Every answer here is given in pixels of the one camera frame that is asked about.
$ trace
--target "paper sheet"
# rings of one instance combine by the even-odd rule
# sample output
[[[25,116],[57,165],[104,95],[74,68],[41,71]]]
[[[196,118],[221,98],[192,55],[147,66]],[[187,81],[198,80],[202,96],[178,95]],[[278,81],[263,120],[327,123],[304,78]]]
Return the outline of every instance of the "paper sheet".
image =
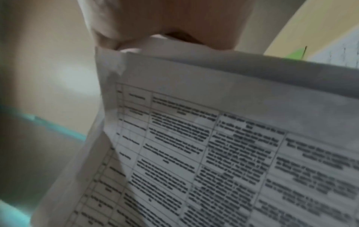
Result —
[[[49,226],[348,226],[359,101],[99,50],[105,133]]]
[[[308,61],[359,68],[359,27],[314,54]]]

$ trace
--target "teal stripe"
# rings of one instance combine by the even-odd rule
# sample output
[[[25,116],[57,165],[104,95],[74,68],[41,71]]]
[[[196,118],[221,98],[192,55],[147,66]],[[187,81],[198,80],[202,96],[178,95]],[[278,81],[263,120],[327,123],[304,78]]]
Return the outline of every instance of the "teal stripe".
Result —
[[[10,115],[13,115],[13,116],[16,116],[16,117],[20,117],[22,119],[30,120],[35,124],[45,126],[45,127],[49,128],[49,129],[55,130],[55,131],[57,131],[59,133],[71,136],[71,137],[73,137],[75,139],[79,139],[79,140],[82,140],[82,141],[86,140],[86,136],[81,134],[81,133],[78,133],[78,132],[75,132],[73,130],[67,129],[65,127],[62,127],[62,126],[57,125],[57,124],[54,124],[52,122],[46,121],[46,120],[44,120],[44,119],[42,119],[40,117],[37,117],[35,115],[22,113],[19,110],[15,109],[15,108],[12,108],[12,107],[6,107],[6,106],[3,106],[3,105],[0,105],[0,112],[7,113],[7,114],[10,114]]]

